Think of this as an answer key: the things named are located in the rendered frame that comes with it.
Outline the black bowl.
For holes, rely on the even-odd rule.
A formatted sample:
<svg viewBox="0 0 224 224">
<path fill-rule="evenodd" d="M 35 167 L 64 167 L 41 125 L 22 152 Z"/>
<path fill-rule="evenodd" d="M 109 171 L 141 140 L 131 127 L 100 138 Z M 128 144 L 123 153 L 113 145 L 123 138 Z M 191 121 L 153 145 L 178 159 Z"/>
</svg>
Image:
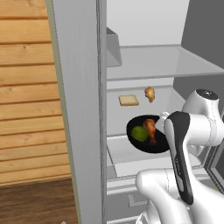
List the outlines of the black bowl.
<svg viewBox="0 0 224 224">
<path fill-rule="evenodd" d="M 155 144 L 151 143 L 149 136 L 147 136 L 147 138 L 141 142 L 141 141 L 136 140 L 131 135 L 131 131 L 137 126 L 142 126 L 146 119 L 152 119 L 154 122 L 156 122 L 159 119 L 159 116 L 158 115 L 140 115 L 140 116 L 136 116 L 136 117 L 132 118 L 127 123 L 126 133 L 127 133 L 127 137 L 129 139 L 129 141 L 131 142 L 131 144 L 133 146 L 135 146 L 137 149 L 139 149 L 140 151 L 144 151 L 147 153 L 157 154 L 157 153 L 162 153 L 162 152 L 168 151 L 169 145 L 166 140 L 166 137 L 159 130 L 156 130 L 156 133 L 155 133 L 155 139 L 157 141 Z"/>
</svg>

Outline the grey fridge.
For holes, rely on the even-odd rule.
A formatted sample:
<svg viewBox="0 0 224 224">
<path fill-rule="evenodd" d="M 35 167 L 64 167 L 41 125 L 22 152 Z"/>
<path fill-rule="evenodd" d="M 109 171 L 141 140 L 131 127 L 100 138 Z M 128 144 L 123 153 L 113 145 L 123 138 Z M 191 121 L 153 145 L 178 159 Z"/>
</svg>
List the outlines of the grey fridge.
<svg viewBox="0 0 224 224">
<path fill-rule="evenodd" d="M 106 26 L 123 47 L 182 46 L 224 69 L 224 0 L 106 0 Z M 185 100 L 197 89 L 219 97 L 224 122 L 224 73 L 142 80 L 106 80 L 107 92 L 174 88 Z M 187 147 L 195 178 L 224 194 L 224 140 L 218 146 Z M 136 186 L 136 175 L 120 177 L 107 146 L 107 224 L 136 224 L 148 198 Z"/>
</svg>

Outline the grey fridge door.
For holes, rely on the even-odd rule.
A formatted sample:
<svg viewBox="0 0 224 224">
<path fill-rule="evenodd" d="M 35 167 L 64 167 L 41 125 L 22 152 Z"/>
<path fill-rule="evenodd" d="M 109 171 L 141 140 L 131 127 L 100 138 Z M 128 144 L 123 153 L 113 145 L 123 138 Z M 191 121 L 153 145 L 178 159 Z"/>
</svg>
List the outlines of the grey fridge door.
<svg viewBox="0 0 224 224">
<path fill-rule="evenodd" d="M 79 224 L 107 224 L 106 0 L 45 0 Z"/>
</svg>

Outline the brown chicken drumstick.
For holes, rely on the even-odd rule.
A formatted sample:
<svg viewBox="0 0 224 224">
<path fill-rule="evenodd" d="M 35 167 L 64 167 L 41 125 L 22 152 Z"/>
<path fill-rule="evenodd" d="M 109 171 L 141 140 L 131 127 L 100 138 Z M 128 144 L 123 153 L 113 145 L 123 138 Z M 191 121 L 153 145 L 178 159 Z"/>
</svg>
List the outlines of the brown chicken drumstick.
<svg viewBox="0 0 224 224">
<path fill-rule="evenodd" d="M 157 142 L 156 138 L 155 138 L 155 135 L 156 135 L 156 124 L 155 124 L 155 121 L 153 119 L 146 119 L 143 122 L 143 126 L 147 130 L 148 136 L 150 138 L 150 142 L 152 144 L 155 144 Z"/>
</svg>

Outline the clear fridge drawer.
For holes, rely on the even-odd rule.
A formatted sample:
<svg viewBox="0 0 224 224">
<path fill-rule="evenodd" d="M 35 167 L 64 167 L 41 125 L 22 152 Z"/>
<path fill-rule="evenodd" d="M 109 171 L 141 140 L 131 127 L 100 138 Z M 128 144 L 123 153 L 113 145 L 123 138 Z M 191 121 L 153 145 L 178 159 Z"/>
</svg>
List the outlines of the clear fridge drawer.
<svg viewBox="0 0 224 224">
<path fill-rule="evenodd" d="M 169 151 L 148 154 L 135 148 L 126 136 L 108 137 L 107 146 L 118 178 L 136 175 L 142 170 L 172 168 Z"/>
</svg>

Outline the green lime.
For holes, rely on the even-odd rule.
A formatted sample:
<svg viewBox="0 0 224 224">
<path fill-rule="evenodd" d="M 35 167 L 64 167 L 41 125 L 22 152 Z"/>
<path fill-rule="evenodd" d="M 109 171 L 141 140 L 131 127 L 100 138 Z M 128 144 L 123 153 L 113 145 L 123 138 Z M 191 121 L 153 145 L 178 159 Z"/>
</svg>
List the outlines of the green lime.
<svg viewBox="0 0 224 224">
<path fill-rule="evenodd" d="M 131 136 L 137 141 L 143 142 L 148 137 L 148 132 L 143 126 L 136 126 L 131 131 Z"/>
</svg>

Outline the grey door bin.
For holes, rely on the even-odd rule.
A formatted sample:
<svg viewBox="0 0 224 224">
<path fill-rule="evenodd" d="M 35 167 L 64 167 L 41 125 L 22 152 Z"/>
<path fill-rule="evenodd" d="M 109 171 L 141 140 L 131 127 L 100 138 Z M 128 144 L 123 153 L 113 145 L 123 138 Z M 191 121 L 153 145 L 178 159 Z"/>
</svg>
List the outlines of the grey door bin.
<svg viewBox="0 0 224 224">
<path fill-rule="evenodd" d="M 107 67 L 120 67 L 122 56 L 118 35 L 107 28 Z"/>
</svg>

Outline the bread slice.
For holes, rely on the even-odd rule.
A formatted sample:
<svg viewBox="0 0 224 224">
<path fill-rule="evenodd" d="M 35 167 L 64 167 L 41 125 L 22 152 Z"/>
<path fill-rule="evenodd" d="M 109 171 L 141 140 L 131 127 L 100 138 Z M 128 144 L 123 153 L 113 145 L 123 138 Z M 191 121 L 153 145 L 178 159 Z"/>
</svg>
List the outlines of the bread slice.
<svg viewBox="0 0 224 224">
<path fill-rule="evenodd" d="M 121 106 L 137 106 L 139 104 L 137 97 L 133 94 L 120 95 L 119 102 Z"/>
</svg>

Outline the fried chicken piece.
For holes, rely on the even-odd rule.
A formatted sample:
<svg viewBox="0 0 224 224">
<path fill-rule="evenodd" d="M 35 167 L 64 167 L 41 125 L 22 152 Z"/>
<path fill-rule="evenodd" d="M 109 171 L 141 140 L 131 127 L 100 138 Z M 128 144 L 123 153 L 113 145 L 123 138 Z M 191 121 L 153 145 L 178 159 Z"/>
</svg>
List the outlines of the fried chicken piece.
<svg viewBox="0 0 224 224">
<path fill-rule="evenodd" d="M 147 87 L 144 90 L 145 96 L 149 99 L 149 102 L 153 102 L 155 100 L 155 90 L 153 87 Z"/>
</svg>

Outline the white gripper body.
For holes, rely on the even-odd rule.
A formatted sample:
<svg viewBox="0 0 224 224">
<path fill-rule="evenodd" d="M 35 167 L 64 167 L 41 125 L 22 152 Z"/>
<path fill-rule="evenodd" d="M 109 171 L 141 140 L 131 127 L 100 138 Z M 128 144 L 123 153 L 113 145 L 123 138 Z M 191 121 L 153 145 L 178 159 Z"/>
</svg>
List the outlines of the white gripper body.
<svg viewBox="0 0 224 224">
<path fill-rule="evenodd" d="M 165 120 L 169 115 L 169 112 L 164 111 L 159 115 L 159 119 L 156 121 L 156 129 L 163 134 L 165 133 Z"/>
</svg>

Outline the glass fridge shelf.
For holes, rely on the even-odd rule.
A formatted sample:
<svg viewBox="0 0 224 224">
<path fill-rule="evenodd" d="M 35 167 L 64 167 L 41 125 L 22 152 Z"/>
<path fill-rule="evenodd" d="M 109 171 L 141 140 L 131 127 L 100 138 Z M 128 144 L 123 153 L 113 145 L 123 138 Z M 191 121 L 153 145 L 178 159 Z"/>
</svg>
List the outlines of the glass fridge shelf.
<svg viewBox="0 0 224 224">
<path fill-rule="evenodd" d="M 120 95 L 134 95 L 139 104 L 137 106 L 121 106 Z M 180 111 L 185 101 L 173 87 L 156 88 L 153 102 L 149 102 L 145 97 L 143 88 L 109 91 L 107 92 L 107 135 L 109 137 L 124 135 L 127 123 L 135 116 L 159 116 L 162 112 Z"/>
<path fill-rule="evenodd" d="M 179 45 L 123 47 L 122 65 L 107 68 L 108 81 L 224 74 L 224 69 Z"/>
</svg>

